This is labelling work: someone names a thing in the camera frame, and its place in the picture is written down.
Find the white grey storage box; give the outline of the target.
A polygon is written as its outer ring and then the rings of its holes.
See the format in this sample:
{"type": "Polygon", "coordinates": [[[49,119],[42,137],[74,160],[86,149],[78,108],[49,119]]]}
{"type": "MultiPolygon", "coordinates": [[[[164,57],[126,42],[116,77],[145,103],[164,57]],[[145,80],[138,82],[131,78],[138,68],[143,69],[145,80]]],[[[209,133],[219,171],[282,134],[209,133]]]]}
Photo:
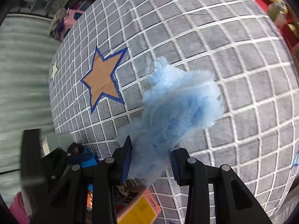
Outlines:
{"type": "Polygon", "coordinates": [[[73,137],[70,132],[55,133],[52,135],[46,135],[41,141],[41,148],[43,154],[46,156],[57,148],[61,148],[67,152],[68,147],[73,143],[73,137]]]}

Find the grey checked star tablecloth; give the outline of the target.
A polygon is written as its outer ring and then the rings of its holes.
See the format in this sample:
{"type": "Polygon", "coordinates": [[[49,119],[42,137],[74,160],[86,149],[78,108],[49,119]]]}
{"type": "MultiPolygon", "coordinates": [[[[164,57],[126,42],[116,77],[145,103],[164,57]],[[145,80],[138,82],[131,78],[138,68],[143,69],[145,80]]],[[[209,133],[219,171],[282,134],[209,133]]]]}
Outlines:
{"type": "Polygon", "coordinates": [[[98,158],[111,155],[120,128],[141,115],[146,76],[160,56],[185,71],[214,73],[224,115],[191,134],[187,149],[205,164],[230,165],[274,216],[298,170],[298,82],[279,31],[253,0],[96,0],[52,61],[56,132],[70,132],[98,158]],[[91,111],[81,78],[94,51],[122,48],[115,78],[124,103],[102,98],[91,111]]]}

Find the light blue fluffy cloth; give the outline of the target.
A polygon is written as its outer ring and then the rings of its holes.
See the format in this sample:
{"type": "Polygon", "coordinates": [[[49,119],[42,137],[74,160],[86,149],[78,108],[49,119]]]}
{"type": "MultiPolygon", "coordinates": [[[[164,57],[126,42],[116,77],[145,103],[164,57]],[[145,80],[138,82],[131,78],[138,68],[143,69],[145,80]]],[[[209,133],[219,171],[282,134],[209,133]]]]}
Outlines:
{"type": "Polygon", "coordinates": [[[186,72],[158,57],[147,81],[141,116],[119,130],[118,142],[131,138],[128,178],[148,187],[168,166],[170,153],[191,132],[213,126],[224,105],[214,73],[207,70],[186,72]]]}

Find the leopard print scrunchie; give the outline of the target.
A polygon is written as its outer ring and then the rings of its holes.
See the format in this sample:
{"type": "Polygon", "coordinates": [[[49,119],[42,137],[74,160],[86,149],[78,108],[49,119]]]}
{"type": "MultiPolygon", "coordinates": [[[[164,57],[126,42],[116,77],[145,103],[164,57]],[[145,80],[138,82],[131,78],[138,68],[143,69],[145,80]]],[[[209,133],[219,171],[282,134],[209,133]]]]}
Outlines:
{"type": "Polygon", "coordinates": [[[122,185],[114,187],[115,196],[117,198],[127,197],[134,187],[137,187],[136,180],[128,179],[122,185]]]}

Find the green curtain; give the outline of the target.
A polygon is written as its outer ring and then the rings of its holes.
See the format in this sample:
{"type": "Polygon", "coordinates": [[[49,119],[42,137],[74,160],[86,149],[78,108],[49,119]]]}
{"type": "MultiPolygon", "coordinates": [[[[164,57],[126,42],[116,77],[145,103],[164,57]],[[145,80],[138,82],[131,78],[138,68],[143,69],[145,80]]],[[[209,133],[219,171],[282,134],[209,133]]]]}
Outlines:
{"type": "Polygon", "coordinates": [[[59,41],[50,21],[8,15],[1,25],[1,196],[10,205],[20,188],[24,130],[54,133],[49,78],[59,41]]]}

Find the orange white tissue pack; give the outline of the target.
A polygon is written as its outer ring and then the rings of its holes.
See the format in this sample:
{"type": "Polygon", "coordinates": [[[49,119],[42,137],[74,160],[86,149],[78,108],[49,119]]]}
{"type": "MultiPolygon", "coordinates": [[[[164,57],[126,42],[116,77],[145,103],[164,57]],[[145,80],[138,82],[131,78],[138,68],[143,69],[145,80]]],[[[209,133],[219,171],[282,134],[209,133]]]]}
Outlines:
{"type": "Polygon", "coordinates": [[[87,193],[87,206],[92,209],[92,199],[93,199],[93,184],[89,184],[87,193]]]}

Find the dark knitted sock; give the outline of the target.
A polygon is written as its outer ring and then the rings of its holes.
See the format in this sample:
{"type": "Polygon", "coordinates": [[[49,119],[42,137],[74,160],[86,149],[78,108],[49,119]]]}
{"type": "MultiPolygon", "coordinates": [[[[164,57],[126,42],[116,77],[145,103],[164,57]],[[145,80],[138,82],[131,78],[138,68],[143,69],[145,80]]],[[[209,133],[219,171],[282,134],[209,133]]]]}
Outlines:
{"type": "Polygon", "coordinates": [[[83,154],[85,148],[81,144],[77,144],[75,142],[71,143],[67,149],[67,154],[71,156],[77,156],[83,154]]]}

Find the pink plastic stool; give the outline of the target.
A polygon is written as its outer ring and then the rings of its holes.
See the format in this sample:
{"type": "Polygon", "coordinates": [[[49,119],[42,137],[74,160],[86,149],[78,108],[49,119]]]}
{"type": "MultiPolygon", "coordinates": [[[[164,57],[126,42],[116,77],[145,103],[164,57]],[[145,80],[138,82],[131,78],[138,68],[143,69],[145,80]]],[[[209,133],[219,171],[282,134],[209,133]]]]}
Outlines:
{"type": "Polygon", "coordinates": [[[73,25],[78,21],[78,19],[84,14],[81,10],[68,9],[66,15],[62,20],[59,21],[56,32],[58,34],[59,40],[63,41],[73,25]]]}

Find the red round tray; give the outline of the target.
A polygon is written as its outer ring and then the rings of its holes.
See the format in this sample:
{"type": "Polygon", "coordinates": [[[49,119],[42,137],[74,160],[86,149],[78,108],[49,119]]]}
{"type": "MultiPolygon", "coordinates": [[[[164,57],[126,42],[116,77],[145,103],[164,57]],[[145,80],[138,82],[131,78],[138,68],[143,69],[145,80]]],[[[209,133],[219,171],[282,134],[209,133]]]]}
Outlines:
{"type": "Polygon", "coordinates": [[[268,14],[298,60],[298,17],[286,0],[255,0],[268,14]]]}

